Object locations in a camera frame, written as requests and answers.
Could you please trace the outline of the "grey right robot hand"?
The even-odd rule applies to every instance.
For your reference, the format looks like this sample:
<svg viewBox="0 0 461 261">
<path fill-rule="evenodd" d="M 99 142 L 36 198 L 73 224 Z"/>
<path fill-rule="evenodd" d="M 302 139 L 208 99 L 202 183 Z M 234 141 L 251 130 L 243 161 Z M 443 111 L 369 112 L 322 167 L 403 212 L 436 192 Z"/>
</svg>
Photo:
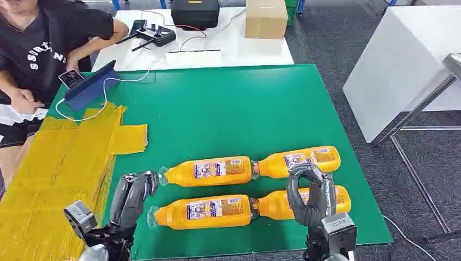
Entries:
<svg viewBox="0 0 461 261">
<path fill-rule="evenodd" d="M 286 193 L 294 218 L 306 227 L 320 227 L 321 220 L 336 214 L 335 187 L 330 173 L 312 163 L 295 165 L 288 170 Z M 299 180 L 309 180 L 309 197 L 303 202 Z"/>
</svg>

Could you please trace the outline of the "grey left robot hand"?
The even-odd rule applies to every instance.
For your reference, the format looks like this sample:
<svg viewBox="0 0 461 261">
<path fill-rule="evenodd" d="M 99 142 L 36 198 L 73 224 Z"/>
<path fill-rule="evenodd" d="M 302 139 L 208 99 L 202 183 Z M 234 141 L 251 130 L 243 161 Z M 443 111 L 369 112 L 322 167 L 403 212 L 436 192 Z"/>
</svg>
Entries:
<svg viewBox="0 0 461 261">
<path fill-rule="evenodd" d="M 109 222 L 120 228 L 136 225 L 143 213 L 144 201 L 158 187 L 157 173 L 151 170 L 123 175 L 116 187 L 110 208 Z"/>
</svg>

